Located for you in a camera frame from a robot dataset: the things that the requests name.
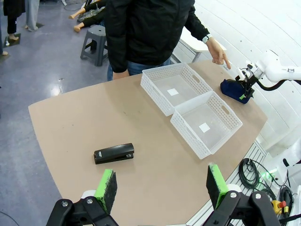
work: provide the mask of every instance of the plastic stool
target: plastic stool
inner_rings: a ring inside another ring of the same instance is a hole
[[[92,42],[87,44],[88,39],[92,39]],[[83,44],[83,49],[80,54],[80,58],[89,57],[95,60],[95,66],[102,66],[103,59],[107,57],[107,54],[103,55],[103,50],[107,49],[105,46],[106,37],[105,37],[105,27],[100,25],[95,25],[88,29],[85,37],[85,41]],[[85,50],[91,47],[91,50],[96,50],[95,53],[89,53]]]

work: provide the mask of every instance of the brown tabletop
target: brown tabletop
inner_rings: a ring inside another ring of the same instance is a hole
[[[216,154],[200,160],[141,88],[141,76],[97,84],[29,106],[34,130],[63,198],[76,202],[114,169],[118,190],[111,215],[121,226],[186,223],[209,199],[207,166],[229,177],[258,136],[265,114],[253,100],[224,96],[229,75],[203,61],[190,65],[234,110],[243,126]],[[96,150],[133,143],[131,160],[95,165]]]

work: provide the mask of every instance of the bolt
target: bolt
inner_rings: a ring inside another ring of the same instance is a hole
[[[230,194],[230,197],[231,197],[231,198],[236,198],[236,196],[237,196],[237,194],[236,194],[235,192],[232,192],[232,193]]]

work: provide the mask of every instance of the white plastic basket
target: white plastic basket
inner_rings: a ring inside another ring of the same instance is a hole
[[[174,107],[212,89],[187,64],[143,70],[141,86],[165,116],[174,113]]]
[[[214,154],[243,125],[213,91],[178,105],[171,123],[200,159]]]

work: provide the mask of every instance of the stapler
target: stapler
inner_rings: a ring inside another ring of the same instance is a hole
[[[94,152],[95,164],[132,159],[134,146],[132,143],[108,147]]]

